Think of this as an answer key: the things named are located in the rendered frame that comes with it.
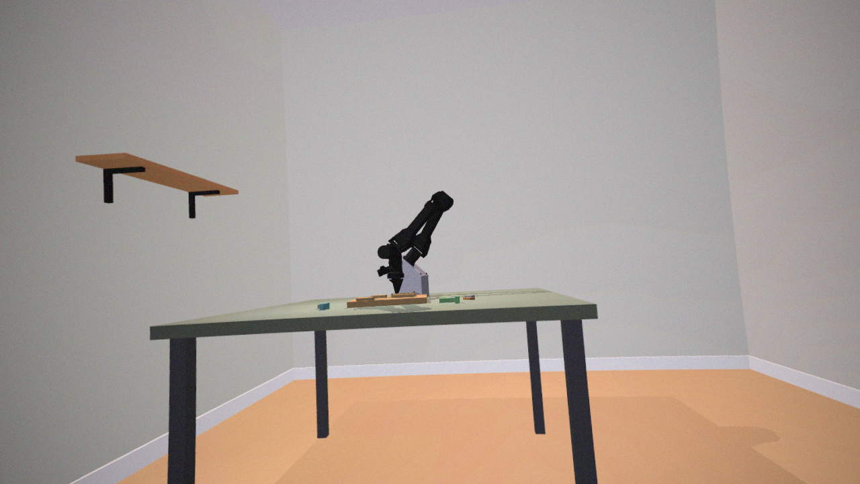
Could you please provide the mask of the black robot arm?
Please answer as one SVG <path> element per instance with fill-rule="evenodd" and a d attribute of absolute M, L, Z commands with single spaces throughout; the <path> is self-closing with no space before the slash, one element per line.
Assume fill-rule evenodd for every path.
<path fill-rule="evenodd" d="M 379 246 L 378 256 L 381 259 L 402 259 L 402 252 L 405 252 L 412 247 L 403 258 L 408 261 L 411 266 L 414 266 L 415 262 L 420 257 L 424 258 L 427 256 L 429 246 L 432 244 L 431 236 L 434 229 L 438 225 L 443 212 L 448 211 L 453 205 L 454 199 L 449 197 L 443 191 L 438 191 L 432 195 L 432 199 L 426 202 L 424 208 L 420 211 L 420 214 L 414 218 L 413 222 L 406 229 L 400 230 L 399 233 L 393 236 L 393 238 L 389 240 L 390 244 Z M 425 225 L 424 229 L 422 229 L 423 225 Z M 417 234 L 420 229 L 422 229 L 422 232 Z M 397 244 L 395 242 L 397 242 Z M 384 274 L 389 274 L 389 272 L 392 272 L 391 265 L 387 267 L 380 266 L 380 269 L 377 270 L 377 272 L 379 278 Z"/>

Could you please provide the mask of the orange square puzzle board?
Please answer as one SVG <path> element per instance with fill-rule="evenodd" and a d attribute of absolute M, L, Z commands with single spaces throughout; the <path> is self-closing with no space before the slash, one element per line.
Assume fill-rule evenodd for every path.
<path fill-rule="evenodd" d="M 371 297 L 360 297 L 347 301 L 347 307 L 374 307 L 387 305 L 411 305 L 427 303 L 427 294 L 413 293 L 391 293 L 382 295 L 371 295 Z"/>

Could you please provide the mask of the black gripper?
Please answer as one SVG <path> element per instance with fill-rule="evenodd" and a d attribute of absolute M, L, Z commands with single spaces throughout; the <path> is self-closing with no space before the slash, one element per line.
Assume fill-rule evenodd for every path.
<path fill-rule="evenodd" d="M 389 265 L 391 265 L 392 272 L 387 274 L 387 279 L 390 279 L 391 283 L 393 283 L 393 287 L 395 289 L 395 293 L 399 293 L 400 285 L 402 285 L 402 281 L 404 278 L 404 273 L 402 272 L 402 260 L 401 259 L 389 259 Z"/>

